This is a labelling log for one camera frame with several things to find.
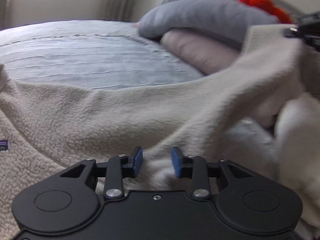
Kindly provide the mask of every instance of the pink pillow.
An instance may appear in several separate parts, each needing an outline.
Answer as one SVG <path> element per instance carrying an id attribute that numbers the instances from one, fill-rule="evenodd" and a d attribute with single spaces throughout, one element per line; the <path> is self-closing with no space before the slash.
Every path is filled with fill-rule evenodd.
<path id="1" fill-rule="evenodd" d="M 229 67 L 239 56 L 236 49 L 189 29 L 173 29 L 162 37 L 161 43 L 207 75 Z"/>

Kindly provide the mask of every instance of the gray bedspread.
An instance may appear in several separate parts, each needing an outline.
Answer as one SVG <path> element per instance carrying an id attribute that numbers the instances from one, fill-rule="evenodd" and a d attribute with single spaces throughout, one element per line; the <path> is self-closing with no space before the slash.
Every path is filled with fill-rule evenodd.
<path id="1" fill-rule="evenodd" d="M 17 80 L 93 89 L 177 83 L 203 76 L 123 22 L 50 22 L 4 30 L 0 61 Z"/>

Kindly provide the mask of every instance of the purple label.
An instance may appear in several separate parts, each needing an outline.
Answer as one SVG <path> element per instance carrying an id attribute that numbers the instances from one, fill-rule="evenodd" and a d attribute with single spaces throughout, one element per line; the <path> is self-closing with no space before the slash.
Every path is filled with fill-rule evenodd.
<path id="1" fill-rule="evenodd" d="M 0 141 L 0 151 L 8 150 L 8 141 Z"/>

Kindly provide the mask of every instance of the metal screw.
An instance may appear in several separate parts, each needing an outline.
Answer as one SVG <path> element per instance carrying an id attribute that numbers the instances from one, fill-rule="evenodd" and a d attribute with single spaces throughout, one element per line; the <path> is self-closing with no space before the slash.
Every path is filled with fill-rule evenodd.
<path id="1" fill-rule="evenodd" d="M 160 195 L 154 195 L 154 196 L 153 196 L 153 199 L 154 199 L 154 200 L 160 200 L 160 199 L 162 199 L 162 197 L 161 197 Z"/>
<path id="2" fill-rule="evenodd" d="M 122 194 L 122 191 L 117 188 L 109 189 L 106 191 L 106 195 L 108 197 L 119 197 L 121 194 Z"/>
<path id="3" fill-rule="evenodd" d="M 193 192 L 193 195 L 195 195 L 196 197 L 206 197 L 207 195 L 209 195 L 209 191 L 207 191 L 206 189 L 200 188 L 200 189 L 196 189 Z"/>

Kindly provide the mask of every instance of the white blanket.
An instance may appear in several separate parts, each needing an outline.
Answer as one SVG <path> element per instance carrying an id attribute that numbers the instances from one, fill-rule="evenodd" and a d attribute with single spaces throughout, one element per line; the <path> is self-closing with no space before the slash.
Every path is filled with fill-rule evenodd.
<path id="1" fill-rule="evenodd" d="M 284 38 L 285 27 L 253 27 L 232 67 L 180 84 L 93 91 L 16 82 L 2 67 L 0 140 L 9 141 L 9 150 L 0 152 L 0 239 L 18 231 L 11 214 L 17 193 L 80 160 L 106 161 L 142 146 L 139 178 L 126 183 L 135 189 L 172 185 L 172 146 L 217 161 L 223 131 L 284 83 L 296 81 L 300 87 L 297 68 L 304 45 Z M 242 164 L 269 177 L 276 170 L 263 156 Z"/>
<path id="2" fill-rule="evenodd" d="M 304 93 L 285 104 L 276 124 L 276 144 L 281 183 L 302 199 L 302 218 L 320 228 L 320 102 L 317 99 Z"/>

